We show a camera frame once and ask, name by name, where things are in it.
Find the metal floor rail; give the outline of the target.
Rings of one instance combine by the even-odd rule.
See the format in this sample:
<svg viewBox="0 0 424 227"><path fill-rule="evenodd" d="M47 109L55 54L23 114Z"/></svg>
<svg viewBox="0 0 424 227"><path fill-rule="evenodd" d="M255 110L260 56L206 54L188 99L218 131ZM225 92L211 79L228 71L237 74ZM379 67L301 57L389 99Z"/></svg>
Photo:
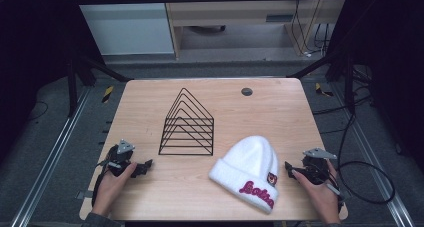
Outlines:
<svg viewBox="0 0 424 227"><path fill-rule="evenodd" d="M371 199L366 199L363 197L360 198L348 187L346 187L346 189L349 191L349 193L352 196L355 196L357 199L360 198L362 201L366 203L373 204L373 205L386 206L394 222L396 223L397 227L416 227L406 206L401 200L398 194L398 191L396 190L393 180L387 174L380 160L377 158L376 153L372 150L370 142L368 141L363 128L361 127L359 123L356 122L355 120L356 115L351 114L349 110L347 109L347 107L345 106L344 97L343 97L343 89L334 83L331 83L330 87L333 90L334 96L338 100L343 110L343 113L348 121L347 127L345 131L343 132L342 141L339 147L338 165L348 166L348 165L357 164L357 165L362 165L369 168L371 176L375 182L375 185L379 191L379 195L382 197L382 199L371 200ZM343 150L344 140L349 130L353 132L353 136L357 142L357 145L363 160L362 161L349 160L347 162L341 163L340 160L342 159L342 150Z"/></svg>
<svg viewBox="0 0 424 227"><path fill-rule="evenodd" d="M91 92L90 87L84 87L81 95L78 97L75 111L66 119L43 167L41 168L34 184L27 194L23 204L18 209L16 215L11 221L10 227L27 227L44 191L51 179L51 176L61 158L61 155L72 135L75 126L86 106L87 99Z"/></svg>

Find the yellow black striped tape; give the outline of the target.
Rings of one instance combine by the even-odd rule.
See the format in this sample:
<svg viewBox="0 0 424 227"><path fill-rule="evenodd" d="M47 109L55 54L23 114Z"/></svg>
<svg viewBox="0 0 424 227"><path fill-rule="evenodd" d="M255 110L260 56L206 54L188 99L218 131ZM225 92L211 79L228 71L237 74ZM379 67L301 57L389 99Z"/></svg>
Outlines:
<svg viewBox="0 0 424 227"><path fill-rule="evenodd" d="M327 96L327 97L332 97L334 96L334 94L331 91L323 91L322 87L319 83L315 83L315 92L317 94L323 95L323 96Z"/></svg>
<svg viewBox="0 0 424 227"><path fill-rule="evenodd" d="M111 96L111 94L113 92L113 89L114 89L114 86L108 86L106 88L105 93L104 93L104 95L102 97L102 100L101 100L102 103L107 103L108 102L108 100L109 100L109 98L110 98L110 96Z"/></svg>

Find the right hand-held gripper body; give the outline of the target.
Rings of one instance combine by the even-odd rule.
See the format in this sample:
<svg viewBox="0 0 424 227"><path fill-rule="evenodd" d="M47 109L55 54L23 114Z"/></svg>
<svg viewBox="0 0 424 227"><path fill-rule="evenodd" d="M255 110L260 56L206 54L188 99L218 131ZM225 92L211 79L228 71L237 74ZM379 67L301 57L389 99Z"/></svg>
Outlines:
<svg viewBox="0 0 424 227"><path fill-rule="evenodd" d="M304 151L303 154L305 157L302 163L306 170L305 176L307 179L314 185L327 181L330 178L327 160L336 159L337 156L321 148L313 148Z"/></svg>

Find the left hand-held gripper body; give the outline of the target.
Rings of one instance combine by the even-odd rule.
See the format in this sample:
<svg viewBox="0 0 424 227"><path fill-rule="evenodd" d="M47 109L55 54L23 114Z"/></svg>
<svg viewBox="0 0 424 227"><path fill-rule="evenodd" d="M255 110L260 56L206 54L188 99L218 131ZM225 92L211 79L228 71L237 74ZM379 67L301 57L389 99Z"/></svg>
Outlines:
<svg viewBox="0 0 424 227"><path fill-rule="evenodd" d="M114 176L121 175L131 163L130 159L135 147L124 139L112 146L104 160L98 163L104 169L109 170Z"/></svg>

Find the black curtain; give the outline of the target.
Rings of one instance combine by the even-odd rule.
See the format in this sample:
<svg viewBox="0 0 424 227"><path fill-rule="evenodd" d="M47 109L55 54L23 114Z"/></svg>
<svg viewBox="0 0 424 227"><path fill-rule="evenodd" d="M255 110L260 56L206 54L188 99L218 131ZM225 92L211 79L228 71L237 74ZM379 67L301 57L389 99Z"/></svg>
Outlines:
<svg viewBox="0 0 424 227"><path fill-rule="evenodd" d="M12 152L37 92L67 75L62 27L77 53L103 58L77 5L56 0L0 0L0 164Z"/></svg>
<svg viewBox="0 0 424 227"><path fill-rule="evenodd" d="M424 173L424 0L345 0L329 52L347 47L401 149Z"/></svg>

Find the white cabinet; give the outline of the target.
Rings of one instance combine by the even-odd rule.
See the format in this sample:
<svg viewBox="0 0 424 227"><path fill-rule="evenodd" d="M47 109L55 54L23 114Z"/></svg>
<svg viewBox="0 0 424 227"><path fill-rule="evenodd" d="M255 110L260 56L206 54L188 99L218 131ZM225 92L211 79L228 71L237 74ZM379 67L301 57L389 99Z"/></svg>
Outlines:
<svg viewBox="0 0 424 227"><path fill-rule="evenodd" d="M81 5L103 56L173 54L165 5Z"/></svg>

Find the black frame stand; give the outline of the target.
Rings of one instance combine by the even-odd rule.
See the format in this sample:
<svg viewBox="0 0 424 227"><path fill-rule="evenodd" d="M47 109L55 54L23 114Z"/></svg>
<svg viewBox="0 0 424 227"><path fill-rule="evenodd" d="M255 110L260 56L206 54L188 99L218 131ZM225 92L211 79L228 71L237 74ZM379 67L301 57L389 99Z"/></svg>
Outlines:
<svg viewBox="0 0 424 227"><path fill-rule="evenodd" d="M103 72L119 82L130 81L129 77L125 77L124 75L109 69L105 64L95 61L87 56L69 58L66 62L69 93L69 117L72 117L76 113L78 107L76 77L79 77L85 86L93 86L96 83L96 78L91 72L92 68Z"/></svg>
<svg viewBox="0 0 424 227"><path fill-rule="evenodd" d="M325 78L332 82L344 75L344 103L351 114L355 113L355 103L353 94L353 56L349 53L335 51L327 54L325 57L315 61L303 70L294 74L288 75L288 78L301 79L310 72L318 69L321 66L329 64L330 67L325 74Z"/></svg>

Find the white knitted beanie hat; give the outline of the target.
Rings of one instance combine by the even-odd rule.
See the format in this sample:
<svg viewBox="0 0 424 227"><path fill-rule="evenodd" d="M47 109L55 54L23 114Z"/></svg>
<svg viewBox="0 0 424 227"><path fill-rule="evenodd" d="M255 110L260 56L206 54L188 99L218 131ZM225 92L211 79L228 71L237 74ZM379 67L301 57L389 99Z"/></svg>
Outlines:
<svg viewBox="0 0 424 227"><path fill-rule="evenodd" d="M262 136L246 137L217 160L209 178L266 214L274 209L279 192L279 163L274 148Z"/></svg>

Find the person's right hand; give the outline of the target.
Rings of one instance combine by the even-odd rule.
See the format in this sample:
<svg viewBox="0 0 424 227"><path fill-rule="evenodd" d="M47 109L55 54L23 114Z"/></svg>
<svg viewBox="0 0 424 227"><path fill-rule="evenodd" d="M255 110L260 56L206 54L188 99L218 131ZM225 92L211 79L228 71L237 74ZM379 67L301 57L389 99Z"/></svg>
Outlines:
<svg viewBox="0 0 424 227"><path fill-rule="evenodd" d="M326 185L314 185L305 176L297 180L310 198L319 219L325 227L341 225L338 196Z"/></svg>

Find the person's left hand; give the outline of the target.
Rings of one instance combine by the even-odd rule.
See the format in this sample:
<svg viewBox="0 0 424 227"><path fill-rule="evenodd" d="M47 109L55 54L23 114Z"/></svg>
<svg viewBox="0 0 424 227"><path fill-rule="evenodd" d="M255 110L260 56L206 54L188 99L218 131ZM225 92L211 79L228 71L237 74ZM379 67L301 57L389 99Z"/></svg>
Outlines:
<svg viewBox="0 0 424 227"><path fill-rule="evenodd" d="M114 176L107 172L97 190L97 196L92 207L92 213L107 217L111 211L112 205L119 197L127 181L137 167L136 163L131 163L119 176Z"/></svg>

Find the light wooden desk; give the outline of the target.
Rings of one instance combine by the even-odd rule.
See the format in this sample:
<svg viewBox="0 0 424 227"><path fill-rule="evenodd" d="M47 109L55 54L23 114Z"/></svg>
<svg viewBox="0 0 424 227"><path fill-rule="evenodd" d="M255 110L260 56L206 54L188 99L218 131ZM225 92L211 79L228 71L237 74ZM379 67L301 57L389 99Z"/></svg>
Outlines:
<svg viewBox="0 0 424 227"><path fill-rule="evenodd" d="M337 22L342 0L247 1L168 3L166 5L174 52L181 52L182 33L189 26L282 23L298 55L307 45L317 24Z"/></svg>

